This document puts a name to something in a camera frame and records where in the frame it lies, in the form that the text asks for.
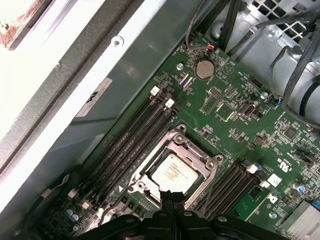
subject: cpu socket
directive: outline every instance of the cpu socket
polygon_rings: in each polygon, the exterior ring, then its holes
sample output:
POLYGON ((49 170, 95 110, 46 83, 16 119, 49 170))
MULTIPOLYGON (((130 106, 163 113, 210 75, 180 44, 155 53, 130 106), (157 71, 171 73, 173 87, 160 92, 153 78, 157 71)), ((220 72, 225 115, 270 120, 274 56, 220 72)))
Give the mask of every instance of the cpu socket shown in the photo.
POLYGON ((133 173, 130 193, 160 206, 160 191, 183 192, 187 209, 212 182, 224 156, 208 156, 186 136, 184 124, 168 131, 133 173))

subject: sticker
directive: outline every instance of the sticker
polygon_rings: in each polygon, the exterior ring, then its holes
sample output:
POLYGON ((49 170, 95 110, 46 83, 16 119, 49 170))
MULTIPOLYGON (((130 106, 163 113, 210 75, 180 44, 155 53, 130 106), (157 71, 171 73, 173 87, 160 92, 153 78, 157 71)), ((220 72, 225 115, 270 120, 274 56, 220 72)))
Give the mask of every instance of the sticker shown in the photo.
POLYGON ((282 179, 273 173, 267 181, 276 188, 279 183, 281 183, 282 179))
POLYGON ((83 105, 83 107, 75 117, 76 118, 85 117, 89 113, 89 111, 92 109, 92 107, 96 104, 98 99, 102 96, 102 94, 107 90, 107 88, 110 86, 111 83, 112 83, 112 80, 106 77, 103 80, 103 82, 99 84, 96 90, 91 94, 88 101, 86 101, 86 103, 83 105))

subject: ram slot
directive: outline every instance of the ram slot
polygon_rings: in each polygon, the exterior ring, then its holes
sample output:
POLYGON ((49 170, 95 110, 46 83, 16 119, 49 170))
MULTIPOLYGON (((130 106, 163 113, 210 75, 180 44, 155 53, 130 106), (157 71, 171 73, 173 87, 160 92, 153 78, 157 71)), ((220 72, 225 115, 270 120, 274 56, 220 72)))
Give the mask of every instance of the ram slot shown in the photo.
POLYGON ((131 141, 129 141, 126 144, 125 148, 122 151, 119 151, 118 154, 112 158, 111 160, 112 165, 109 168, 105 169, 101 173, 100 177, 98 177, 98 179, 95 181, 94 186, 92 188, 93 198, 95 198, 101 191, 103 191, 103 188, 105 187, 106 182, 112 180, 112 176, 114 176, 116 172, 119 171, 119 168, 123 164, 125 164, 125 161, 128 155, 137 148, 140 142, 145 138, 146 133, 148 133, 148 131, 152 129, 154 124, 159 120, 159 118, 163 114, 164 114, 163 106, 160 105, 156 109, 156 111, 154 111, 152 116, 147 119, 147 121, 141 123, 143 127, 141 127, 135 133, 131 141))
MULTIPOLYGON (((232 192, 228 201, 222 202, 215 211, 219 214, 227 214, 253 185, 254 181, 252 179, 247 179, 246 182, 243 182, 234 192, 232 192)), ((214 212, 213 214, 210 214, 208 219, 212 220, 217 213, 214 212)))
MULTIPOLYGON (((226 214, 256 182, 255 177, 241 165, 234 163, 217 180, 205 210, 204 216, 211 220, 215 215, 226 214)), ((200 211, 207 201, 208 193, 193 208, 200 211)))
POLYGON ((229 189, 222 199, 219 199, 216 205, 205 213, 205 218, 211 220, 217 214, 226 214, 238 200, 246 193, 246 190, 253 185, 252 179, 243 177, 236 187, 229 189))
POLYGON ((119 139, 119 141, 115 144, 114 148, 111 151, 107 151, 106 158, 104 160, 105 164, 102 164, 97 169, 97 174, 89 179, 88 183, 85 187, 85 192, 89 193, 96 185, 104 178, 106 172, 109 171, 110 167, 115 163, 115 160, 121 154, 125 154, 126 151, 130 150, 130 144, 132 140, 137 137, 141 126, 147 124, 150 120, 150 115, 153 116, 155 113, 161 109, 163 105, 163 101, 159 104, 159 99, 157 99, 157 103, 151 106, 149 111, 144 111, 135 124, 129 129, 129 132, 119 139))
MULTIPOLYGON (((231 165, 229 169, 216 181, 216 183, 213 186, 212 192, 215 192, 218 188, 223 189, 226 187, 227 184, 229 184, 229 181, 233 178, 234 175, 237 174, 239 169, 236 165, 231 165)), ((193 208, 195 211, 200 211, 203 206, 205 205, 205 202, 207 201, 208 193, 206 193, 203 198, 198 202, 198 204, 193 208)))
POLYGON ((148 146, 152 143, 154 139, 162 132, 164 127, 166 127, 172 119, 172 116, 166 115, 163 117, 159 123, 154 126, 156 130, 152 134, 146 135, 145 140, 141 142, 139 147, 136 151, 134 151, 128 158, 127 163, 124 164, 124 168, 122 169, 121 173, 112 179, 112 183, 108 186, 108 188, 103 192, 101 195, 98 203, 101 205, 109 196, 109 194, 114 190, 114 188, 119 185, 122 178, 127 175, 127 173, 132 169, 132 166, 144 155, 145 151, 147 150, 148 146))
POLYGON ((106 163, 108 159, 108 155, 110 152, 117 147, 117 143, 123 141, 123 138, 125 138, 128 133, 131 131, 131 128, 138 122, 140 117, 143 115, 144 112, 147 111, 148 108, 151 107, 152 99, 147 98, 143 105, 139 108, 139 110, 134 114, 134 116, 130 119, 128 124, 123 128, 123 130, 120 132, 120 134, 117 135, 115 139, 112 140, 112 142, 109 144, 108 148, 106 149, 106 152, 101 156, 100 160, 97 161, 97 163, 94 165, 90 173, 88 174, 88 177, 86 180, 88 180, 92 175, 96 175, 98 173, 98 168, 106 163))

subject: motherboard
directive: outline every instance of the motherboard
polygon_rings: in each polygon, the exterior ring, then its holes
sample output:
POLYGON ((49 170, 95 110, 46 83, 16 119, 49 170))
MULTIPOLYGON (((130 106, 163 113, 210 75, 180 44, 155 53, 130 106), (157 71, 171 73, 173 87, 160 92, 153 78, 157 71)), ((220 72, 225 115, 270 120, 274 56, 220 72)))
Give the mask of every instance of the motherboard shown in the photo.
MULTIPOLYGON (((192 44, 210 45, 198 33, 192 44)), ((170 190, 207 220, 229 214, 290 239, 315 239, 319 141, 315 129, 286 114, 281 99, 223 51, 182 43, 39 228, 63 239, 124 214, 142 219, 160 208, 160 191, 170 190)))

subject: cable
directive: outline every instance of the cable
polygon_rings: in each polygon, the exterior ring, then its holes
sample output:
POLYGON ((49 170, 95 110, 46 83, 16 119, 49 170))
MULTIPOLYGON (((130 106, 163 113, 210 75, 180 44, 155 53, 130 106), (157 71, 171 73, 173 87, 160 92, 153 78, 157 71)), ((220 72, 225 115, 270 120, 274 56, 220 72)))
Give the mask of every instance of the cable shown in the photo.
POLYGON ((186 31, 186 34, 185 34, 185 44, 187 46, 188 49, 191 49, 191 50, 200 50, 200 49, 206 49, 207 48, 207 45, 205 46, 191 46, 190 45, 190 42, 189 42, 189 38, 190 38, 190 33, 192 31, 192 28, 196 22, 196 19, 198 17, 198 14, 200 12, 200 9, 202 8, 202 6, 205 4, 207 0, 202 0, 202 2, 199 4, 198 8, 196 9, 195 13, 193 14, 193 17, 189 23, 189 26, 187 28, 187 31, 186 31))
POLYGON ((293 73, 291 74, 289 81, 286 84, 283 94, 282 100, 282 108, 283 110, 291 115, 292 117, 296 118, 299 121, 302 121, 305 124, 310 125, 313 128, 319 129, 320 124, 316 123, 312 120, 306 119, 304 116, 301 116, 297 112, 295 112, 291 107, 288 106, 289 98, 294 91, 302 73, 304 72, 307 64, 311 60, 312 56, 316 52, 318 46, 320 44, 320 20, 317 20, 316 27, 314 33, 311 35, 311 40, 309 41, 308 45, 306 46, 302 56, 300 57, 293 73))
POLYGON ((311 95, 314 93, 314 91, 320 86, 319 82, 314 82, 311 84, 311 86, 308 88, 308 90, 305 92, 303 95, 303 98, 300 103, 300 110, 299 113, 301 116, 305 117, 306 116, 306 109, 307 109, 307 103, 309 101, 309 98, 311 95))
POLYGON ((202 208, 203 215, 206 214, 206 211, 207 211, 207 208, 208 208, 208 205, 209 205, 209 202, 210 202, 210 198, 211 198, 212 192, 214 191, 214 188, 215 188, 215 182, 216 182, 216 179, 217 179, 217 176, 218 176, 219 169, 220 169, 220 167, 217 166, 214 178, 212 180, 212 185, 210 187, 210 190, 208 192, 208 196, 206 197, 205 203, 204 203, 203 208, 202 208))
POLYGON ((231 0, 228 13, 224 25, 222 27, 221 35, 219 38, 219 47, 222 51, 225 51, 229 43, 231 34, 234 30, 237 20, 238 11, 240 9, 242 0, 231 0))
POLYGON ((223 11, 223 9, 228 5, 230 0, 219 0, 212 10, 206 15, 203 21, 199 24, 198 29, 200 30, 201 34, 205 34, 212 23, 216 20, 218 15, 223 11))
POLYGON ((269 83, 269 87, 271 90, 271 93, 277 97, 278 94, 276 93, 276 90, 274 89, 274 84, 273 84, 273 74, 274 74, 274 68, 276 63, 285 55, 286 51, 289 50, 290 47, 289 46, 284 46, 280 53, 278 54, 278 56, 276 56, 276 58, 273 60, 273 62, 270 64, 269 70, 268 70, 268 83, 269 83))
POLYGON ((320 44, 320 20, 317 21, 317 25, 314 33, 311 36, 311 39, 306 46, 303 54, 301 55, 293 73, 291 74, 289 81, 287 82, 284 93, 283 93, 283 104, 287 105, 289 101, 289 97, 291 96, 293 90, 295 89, 302 73, 304 72, 307 64, 312 59, 312 56, 316 52, 318 46, 320 44))
MULTIPOLYGON (((290 15, 282 18, 268 20, 268 21, 257 24, 256 28, 259 30, 270 25, 287 24, 287 23, 292 23, 296 21, 307 22, 307 21, 312 21, 316 16, 318 16, 318 13, 304 12, 304 13, 300 13, 293 16, 290 15)), ((251 31, 247 32, 243 36, 243 38, 227 53, 227 55, 232 56, 233 54, 235 54, 240 48, 242 48, 243 45, 245 45, 252 38, 253 35, 254 35, 253 32, 251 31)))
POLYGON ((104 222, 105 216, 107 215, 107 213, 112 210, 113 208, 115 208, 120 201, 122 200, 122 198, 124 197, 124 195, 128 192, 129 188, 131 188, 134 185, 134 183, 130 184, 124 191, 123 193, 120 195, 120 197, 114 202, 114 204, 112 204, 112 206, 108 207, 107 209, 105 209, 103 211, 103 214, 101 215, 101 219, 98 222, 98 226, 101 226, 102 223, 104 222))

